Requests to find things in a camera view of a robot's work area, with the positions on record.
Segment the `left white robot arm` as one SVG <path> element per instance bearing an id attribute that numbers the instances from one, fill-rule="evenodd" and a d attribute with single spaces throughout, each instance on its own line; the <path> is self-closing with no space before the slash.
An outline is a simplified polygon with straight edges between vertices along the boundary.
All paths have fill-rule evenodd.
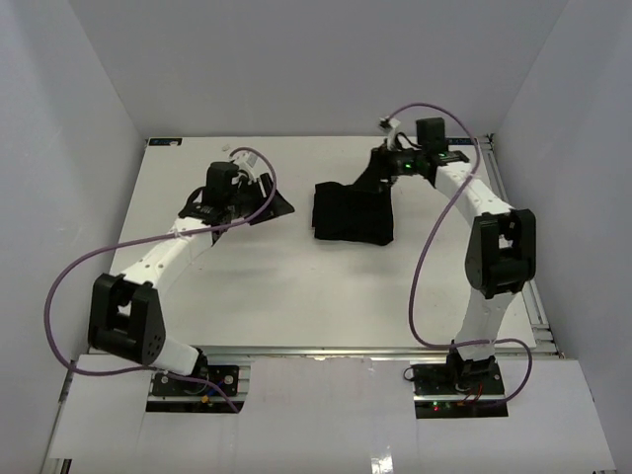
<path id="1" fill-rule="evenodd" d="M 277 190 L 273 170 L 258 172 L 255 155 L 211 163 L 170 228 L 142 258 L 93 285 L 88 343 L 139 365 L 175 373 L 186 393 L 208 382 L 201 351 L 167 333 L 161 296 L 230 228 L 257 225 L 294 211 Z"/>

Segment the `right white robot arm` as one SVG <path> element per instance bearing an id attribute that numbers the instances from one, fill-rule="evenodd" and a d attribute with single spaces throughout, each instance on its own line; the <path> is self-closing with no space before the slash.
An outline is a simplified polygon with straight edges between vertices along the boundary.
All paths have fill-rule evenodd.
<path id="1" fill-rule="evenodd" d="M 481 164 L 449 148 L 443 118 L 416 122 L 417 145 L 396 158 L 396 173 L 419 175 L 469 225 L 464 270 L 470 297 L 462 325 L 445 345 L 445 379 L 455 392 L 479 387 L 496 367 L 495 348 L 507 310 L 535 276 L 536 218 L 498 197 L 477 176 Z"/>

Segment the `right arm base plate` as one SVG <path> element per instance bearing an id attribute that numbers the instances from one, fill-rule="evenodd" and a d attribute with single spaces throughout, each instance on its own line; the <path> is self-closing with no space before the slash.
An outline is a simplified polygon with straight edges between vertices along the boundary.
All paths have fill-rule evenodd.
<path id="1" fill-rule="evenodd" d="M 487 374 L 455 381 L 445 363 L 409 365 L 403 378 L 413 388 L 417 420 L 506 418 L 504 380 L 495 363 Z"/>

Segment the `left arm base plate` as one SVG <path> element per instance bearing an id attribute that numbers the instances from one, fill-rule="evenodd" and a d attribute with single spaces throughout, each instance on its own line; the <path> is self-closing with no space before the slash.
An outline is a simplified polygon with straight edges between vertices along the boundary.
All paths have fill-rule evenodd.
<path id="1" fill-rule="evenodd" d="M 219 392 L 204 383 L 176 380 L 165 374 L 152 378 L 145 411 L 163 414 L 229 414 L 241 411 L 249 391 L 248 365 L 210 364 L 201 378 L 216 385 L 231 400 L 235 410 Z"/>

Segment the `black t-shirt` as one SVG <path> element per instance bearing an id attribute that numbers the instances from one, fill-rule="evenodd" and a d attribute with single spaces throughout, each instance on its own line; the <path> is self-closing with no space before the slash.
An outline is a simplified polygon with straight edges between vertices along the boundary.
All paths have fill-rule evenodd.
<path id="1" fill-rule="evenodd" d="M 321 241 L 344 241 L 386 246 L 394 240 L 391 188 L 383 147 L 373 148 L 367 167 L 350 185 L 315 185 L 311 227 Z"/>

